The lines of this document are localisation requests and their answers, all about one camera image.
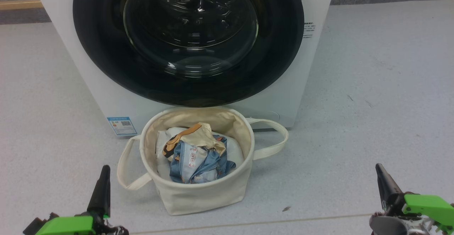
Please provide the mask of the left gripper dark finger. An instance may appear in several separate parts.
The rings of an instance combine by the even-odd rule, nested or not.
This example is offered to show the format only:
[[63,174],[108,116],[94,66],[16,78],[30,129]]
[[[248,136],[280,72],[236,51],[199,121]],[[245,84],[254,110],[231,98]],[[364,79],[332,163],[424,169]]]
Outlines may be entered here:
[[87,207],[87,211],[89,213],[94,213],[100,218],[110,217],[110,173],[110,166],[108,166],[107,164],[104,165]]

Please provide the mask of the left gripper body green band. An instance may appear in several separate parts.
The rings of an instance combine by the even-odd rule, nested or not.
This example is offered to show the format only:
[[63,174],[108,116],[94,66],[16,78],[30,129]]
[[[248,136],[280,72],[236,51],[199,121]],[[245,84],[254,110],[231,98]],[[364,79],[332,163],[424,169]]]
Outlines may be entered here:
[[128,235],[123,226],[111,226],[99,216],[56,217],[46,222],[36,235]]

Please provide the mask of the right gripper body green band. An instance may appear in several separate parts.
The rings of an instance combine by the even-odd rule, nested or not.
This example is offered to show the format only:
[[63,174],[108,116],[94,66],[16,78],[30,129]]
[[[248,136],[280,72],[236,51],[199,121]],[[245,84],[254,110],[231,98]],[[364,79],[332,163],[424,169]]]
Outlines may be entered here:
[[373,235],[452,235],[453,204],[439,196],[400,194],[370,217]]

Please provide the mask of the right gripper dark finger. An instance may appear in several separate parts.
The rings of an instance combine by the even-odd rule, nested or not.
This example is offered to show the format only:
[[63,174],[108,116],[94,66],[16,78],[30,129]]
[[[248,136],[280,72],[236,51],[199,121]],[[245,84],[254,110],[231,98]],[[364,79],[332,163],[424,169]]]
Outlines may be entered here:
[[383,164],[376,164],[376,173],[381,207],[385,212],[385,215],[402,215],[402,209],[404,206],[404,192],[399,188],[392,176],[386,171]]

